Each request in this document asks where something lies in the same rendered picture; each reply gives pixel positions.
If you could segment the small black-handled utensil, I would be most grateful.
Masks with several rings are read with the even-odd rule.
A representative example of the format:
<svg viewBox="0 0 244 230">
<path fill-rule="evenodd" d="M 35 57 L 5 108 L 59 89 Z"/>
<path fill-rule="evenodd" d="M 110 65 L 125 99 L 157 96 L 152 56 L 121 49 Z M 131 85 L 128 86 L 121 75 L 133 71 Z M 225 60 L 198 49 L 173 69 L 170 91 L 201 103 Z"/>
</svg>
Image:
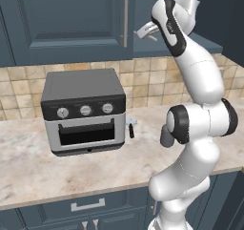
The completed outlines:
<svg viewBox="0 0 244 230">
<path fill-rule="evenodd" d="M 131 115 L 127 115 L 126 124 L 129 127 L 130 138 L 134 138 L 133 126 L 137 124 L 137 119 Z"/>
</svg>

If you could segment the grey and black toaster oven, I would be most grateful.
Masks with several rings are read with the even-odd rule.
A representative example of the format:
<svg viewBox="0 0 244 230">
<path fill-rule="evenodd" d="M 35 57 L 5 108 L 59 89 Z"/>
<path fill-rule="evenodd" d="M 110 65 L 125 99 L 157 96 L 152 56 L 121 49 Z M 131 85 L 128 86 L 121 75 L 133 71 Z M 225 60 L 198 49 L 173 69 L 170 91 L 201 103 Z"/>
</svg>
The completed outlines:
<svg viewBox="0 0 244 230">
<path fill-rule="evenodd" d="M 113 111 L 105 114 L 105 103 L 113 105 Z M 91 107 L 90 115 L 82 115 L 83 105 Z M 69 110 L 66 118 L 57 115 L 57 110 Z M 115 70 L 98 69 L 47 74 L 41 98 L 41 109 L 51 151 L 58 157 L 96 153 L 121 148 L 125 143 L 126 95 Z M 111 141 L 66 145 L 60 143 L 58 124 L 90 125 L 114 119 L 115 139 Z"/>
</svg>

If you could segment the dark blue drawer front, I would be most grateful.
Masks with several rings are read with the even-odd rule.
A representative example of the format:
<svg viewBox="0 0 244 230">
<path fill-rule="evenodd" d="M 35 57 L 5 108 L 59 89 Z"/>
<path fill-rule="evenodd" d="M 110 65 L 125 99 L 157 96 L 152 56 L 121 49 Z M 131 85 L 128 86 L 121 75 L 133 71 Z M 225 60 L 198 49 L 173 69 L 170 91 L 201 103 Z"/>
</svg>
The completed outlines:
<svg viewBox="0 0 244 230">
<path fill-rule="evenodd" d="M 115 211 L 118 209 L 143 207 L 147 205 L 147 196 L 148 189 L 146 187 L 141 187 L 110 192 L 107 194 L 93 195 L 76 199 L 66 199 L 22 207 L 20 209 L 20 213 L 27 226 L 37 226 L 53 220 L 64 220 L 106 211 Z M 87 205 L 97 203 L 101 198 L 104 198 L 106 201 L 106 205 L 104 207 L 77 212 L 71 211 L 72 203 L 77 203 L 78 206 Z"/>
</svg>

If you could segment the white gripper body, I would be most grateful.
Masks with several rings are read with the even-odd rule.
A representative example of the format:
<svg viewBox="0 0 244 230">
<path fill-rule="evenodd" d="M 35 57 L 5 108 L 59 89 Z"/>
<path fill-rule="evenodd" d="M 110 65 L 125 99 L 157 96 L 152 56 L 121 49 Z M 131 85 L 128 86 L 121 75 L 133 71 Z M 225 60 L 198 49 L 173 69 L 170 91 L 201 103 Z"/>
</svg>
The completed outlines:
<svg viewBox="0 0 244 230">
<path fill-rule="evenodd" d="M 135 31 L 134 33 L 138 37 L 146 37 L 157 31 L 159 31 L 159 28 L 157 27 L 157 25 L 154 24 L 153 21 L 150 21 L 150 22 L 146 23 L 144 26 L 142 26 L 138 31 Z"/>
</svg>

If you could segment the toaster oven glass door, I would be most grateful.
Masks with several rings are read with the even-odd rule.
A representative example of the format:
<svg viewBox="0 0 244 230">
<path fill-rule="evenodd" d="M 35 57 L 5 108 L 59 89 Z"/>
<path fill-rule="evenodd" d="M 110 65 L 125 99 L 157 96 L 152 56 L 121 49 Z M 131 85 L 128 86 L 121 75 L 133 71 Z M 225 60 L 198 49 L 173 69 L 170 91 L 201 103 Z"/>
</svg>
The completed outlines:
<svg viewBox="0 0 244 230">
<path fill-rule="evenodd" d="M 58 133 L 62 146 L 111 141 L 115 139 L 114 119 L 109 122 L 65 127 L 58 124 Z"/>
</svg>

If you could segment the dark blue open cupboard door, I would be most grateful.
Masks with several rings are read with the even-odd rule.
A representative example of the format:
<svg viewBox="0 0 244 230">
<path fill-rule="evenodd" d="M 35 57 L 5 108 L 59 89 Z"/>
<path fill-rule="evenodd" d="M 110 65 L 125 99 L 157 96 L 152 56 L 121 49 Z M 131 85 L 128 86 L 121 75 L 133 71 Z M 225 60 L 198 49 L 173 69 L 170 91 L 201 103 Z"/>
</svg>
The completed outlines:
<svg viewBox="0 0 244 230">
<path fill-rule="evenodd" d="M 244 0 L 234 0 L 222 53 L 244 69 Z"/>
</svg>

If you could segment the dark blue base cupboard door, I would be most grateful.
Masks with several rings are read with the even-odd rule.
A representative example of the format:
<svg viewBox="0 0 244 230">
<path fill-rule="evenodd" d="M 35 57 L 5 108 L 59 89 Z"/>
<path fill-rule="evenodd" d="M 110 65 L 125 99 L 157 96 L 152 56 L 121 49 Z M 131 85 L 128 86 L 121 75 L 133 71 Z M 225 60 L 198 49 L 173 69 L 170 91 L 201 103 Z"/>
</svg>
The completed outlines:
<svg viewBox="0 0 244 230">
<path fill-rule="evenodd" d="M 210 188 L 188 208 L 193 230 L 244 230 L 244 172 L 210 176 Z"/>
<path fill-rule="evenodd" d="M 25 230 L 83 230 L 82 221 L 87 220 L 71 220 L 66 222 L 58 222 L 54 224 L 40 225 L 36 227 L 27 227 Z"/>
<path fill-rule="evenodd" d="M 89 230 L 94 230 L 92 220 L 99 220 L 98 230 L 144 230 L 146 208 L 116 211 L 91 217 Z"/>
</svg>

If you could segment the silver toaster oven knob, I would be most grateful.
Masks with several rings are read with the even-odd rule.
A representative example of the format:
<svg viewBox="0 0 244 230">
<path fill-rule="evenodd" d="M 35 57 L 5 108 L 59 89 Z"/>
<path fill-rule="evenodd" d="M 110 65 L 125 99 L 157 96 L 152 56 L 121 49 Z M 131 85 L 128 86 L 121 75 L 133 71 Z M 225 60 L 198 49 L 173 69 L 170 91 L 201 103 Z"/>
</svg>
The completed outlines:
<svg viewBox="0 0 244 230">
<path fill-rule="evenodd" d="M 113 111 L 113 105 L 111 103 L 105 103 L 102 110 L 105 114 L 110 114 Z"/>
<path fill-rule="evenodd" d="M 92 113 L 92 108 L 89 105 L 83 105 L 80 108 L 80 113 L 82 115 L 90 115 Z"/>
<path fill-rule="evenodd" d="M 61 107 L 57 110 L 57 115 L 61 118 L 66 118 L 69 115 L 69 110 L 65 107 Z"/>
</svg>

